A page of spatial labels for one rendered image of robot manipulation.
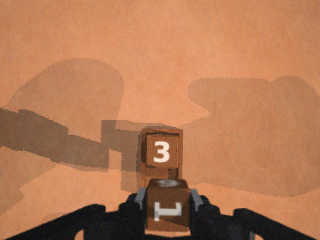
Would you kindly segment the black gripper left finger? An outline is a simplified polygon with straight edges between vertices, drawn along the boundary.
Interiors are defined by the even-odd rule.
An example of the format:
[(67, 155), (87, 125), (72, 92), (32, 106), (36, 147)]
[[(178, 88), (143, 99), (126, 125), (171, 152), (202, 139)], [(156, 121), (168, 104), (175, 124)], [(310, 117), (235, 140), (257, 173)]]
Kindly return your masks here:
[(106, 212), (102, 204), (87, 205), (4, 240), (75, 240), (81, 230), (83, 240), (147, 240), (146, 190), (140, 187), (130, 194), (117, 211)]

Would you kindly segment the brown digit cube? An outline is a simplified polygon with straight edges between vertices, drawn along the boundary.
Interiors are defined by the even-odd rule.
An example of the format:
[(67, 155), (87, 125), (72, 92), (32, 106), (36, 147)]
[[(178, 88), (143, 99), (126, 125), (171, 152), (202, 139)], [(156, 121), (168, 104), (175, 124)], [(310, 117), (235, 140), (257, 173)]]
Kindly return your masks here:
[(189, 231), (190, 189), (185, 179), (151, 178), (146, 193), (147, 231)]
[(174, 134), (148, 134), (145, 146), (146, 168), (178, 168), (179, 137)]

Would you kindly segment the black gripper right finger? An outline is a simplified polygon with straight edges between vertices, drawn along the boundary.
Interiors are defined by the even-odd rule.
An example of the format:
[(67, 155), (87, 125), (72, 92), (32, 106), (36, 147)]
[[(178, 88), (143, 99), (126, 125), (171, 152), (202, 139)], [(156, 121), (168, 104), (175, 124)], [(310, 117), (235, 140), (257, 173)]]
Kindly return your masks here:
[(190, 189), (189, 230), (197, 240), (255, 240), (255, 234), (263, 240), (317, 240), (247, 208), (220, 214), (218, 206)]

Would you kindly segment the brown rectangular tray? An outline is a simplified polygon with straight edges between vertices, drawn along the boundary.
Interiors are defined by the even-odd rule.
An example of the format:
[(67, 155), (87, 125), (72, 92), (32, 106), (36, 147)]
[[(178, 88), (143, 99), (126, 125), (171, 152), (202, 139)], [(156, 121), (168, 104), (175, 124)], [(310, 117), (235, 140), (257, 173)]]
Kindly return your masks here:
[[(148, 134), (174, 134), (179, 137), (179, 156), (177, 169), (146, 168), (145, 145)], [(141, 181), (140, 187), (148, 187), (149, 180), (155, 179), (182, 179), (183, 166), (183, 129), (146, 129), (142, 128), (141, 140)]]

